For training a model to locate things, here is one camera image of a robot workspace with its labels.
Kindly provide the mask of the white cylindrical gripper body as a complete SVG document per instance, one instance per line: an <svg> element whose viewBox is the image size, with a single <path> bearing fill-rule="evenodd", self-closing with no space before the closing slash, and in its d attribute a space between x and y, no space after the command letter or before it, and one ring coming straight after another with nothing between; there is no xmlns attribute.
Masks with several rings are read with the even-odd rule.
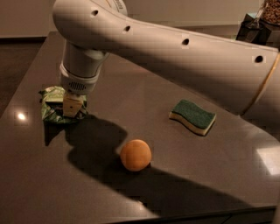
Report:
<svg viewBox="0 0 280 224"><path fill-rule="evenodd" d="M94 90L108 56L107 52L83 49L66 41L59 68L61 86L69 93L88 95Z"/></svg>

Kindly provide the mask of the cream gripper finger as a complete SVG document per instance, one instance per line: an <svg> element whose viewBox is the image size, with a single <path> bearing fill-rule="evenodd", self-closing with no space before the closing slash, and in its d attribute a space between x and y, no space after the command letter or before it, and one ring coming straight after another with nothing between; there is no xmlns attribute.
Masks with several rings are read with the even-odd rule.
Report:
<svg viewBox="0 0 280 224"><path fill-rule="evenodd" d="M63 115L67 117L75 117L80 111L83 104L81 95L64 93L63 96Z"/></svg>

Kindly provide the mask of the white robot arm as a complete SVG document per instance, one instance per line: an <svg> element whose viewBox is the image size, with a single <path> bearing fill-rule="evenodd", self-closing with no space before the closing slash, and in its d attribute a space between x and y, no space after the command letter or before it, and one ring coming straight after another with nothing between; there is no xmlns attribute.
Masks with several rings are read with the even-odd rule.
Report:
<svg viewBox="0 0 280 224"><path fill-rule="evenodd" d="M123 0L56 0L52 17L65 40L62 87L87 95L115 54L277 137L279 51L128 17Z"/></svg>

